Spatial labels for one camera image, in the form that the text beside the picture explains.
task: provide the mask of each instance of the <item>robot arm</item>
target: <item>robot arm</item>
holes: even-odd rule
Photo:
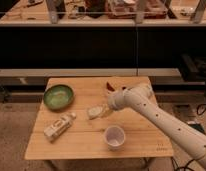
[[[137,111],[154,123],[206,169],[206,136],[153,104],[149,100],[152,94],[150,85],[139,84],[137,87],[111,93],[108,97],[108,106],[112,110],[130,107]]]

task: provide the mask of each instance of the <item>cable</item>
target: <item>cable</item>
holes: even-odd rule
[[[172,161],[174,171],[195,171],[190,167],[188,167],[193,161],[195,161],[194,159],[189,160],[185,166],[180,166],[180,167],[174,157],[171,157],[171,161]]]
[[[206,112],[206,104],[199,104],[196,108],[196,113],[197,115],[201,116]]]
[[[196,108],[197,115],[201,116],[205,112],[206,112],[206,104],[200,104],[200,105],[197,106],[197,108]]]

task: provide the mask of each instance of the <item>white paper cup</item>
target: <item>white paper cup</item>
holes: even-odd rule
[[[125,132],[119,126],[110,126],[105,130],[104,138],[110,150],[117,150],[125,142]]]

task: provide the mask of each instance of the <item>floor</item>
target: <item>floor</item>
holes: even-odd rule
[[[161,108],[174,114],[176,104],[189,104],[195,115],[196,106],[204,99],[201,93],[181,92],[156,92]],[[40,105],[39,100],[29,98],[10,99],[6,103],[0,103],[0,171],[50,171],[50,168],[42,161],[25,161],[24,153],[32,131],[36,114]],[[206,113],[198,117],[206,131]],[[190,157],[175,143],[173,143],[175,159],[180,166],[185,165]],[[63,170],[70,171],[137,171],[144,164],[142,159],[117,159],[117,160],[69,160],[55,161]],[[196,171],[204,171],[197,163],[192,163],[191,168]],[[150,171],[173,171],[169,158],[157,158],[149,168]]]

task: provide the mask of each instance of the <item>small white object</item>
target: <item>small white object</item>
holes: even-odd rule
[[[89,119],[97,118],[102,112],[103,112],[103,106],[96,106],[87,110]]]
[[[194,11],[195,9],[193,7],[183,7],[180,11],[180,14],[183,16],[191,16]]]
[[[134,0],[123,0],[126,4],[135,4],[135,1]]]
[[[61,135],[72,125],[75,118],[75,113],[63,115],[60,119],[56,120],[44,130],[44,135],[50,142],[54,141],[59,135]]]
[[[110,150],[117,150],[125,142],[125,132],[117,125],[110,126],[105,130],[104,139]]]

